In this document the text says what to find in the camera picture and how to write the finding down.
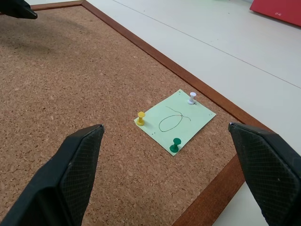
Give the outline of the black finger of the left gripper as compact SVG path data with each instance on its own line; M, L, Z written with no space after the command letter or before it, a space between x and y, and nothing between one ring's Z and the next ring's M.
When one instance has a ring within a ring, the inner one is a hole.
M22 19L37 19L31 6L24 0L0 0L0 12L7 16Z

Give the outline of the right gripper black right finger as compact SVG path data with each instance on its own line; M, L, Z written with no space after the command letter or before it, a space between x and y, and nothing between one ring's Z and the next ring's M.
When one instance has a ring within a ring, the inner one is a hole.
M270 226L301 224L301 157L281 136L231 122L246 183Z

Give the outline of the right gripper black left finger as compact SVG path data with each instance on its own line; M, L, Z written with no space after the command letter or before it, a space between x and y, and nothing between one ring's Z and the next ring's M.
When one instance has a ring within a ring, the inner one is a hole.
M2 226L80 226L93 189L104 126L80 129L32 177Z

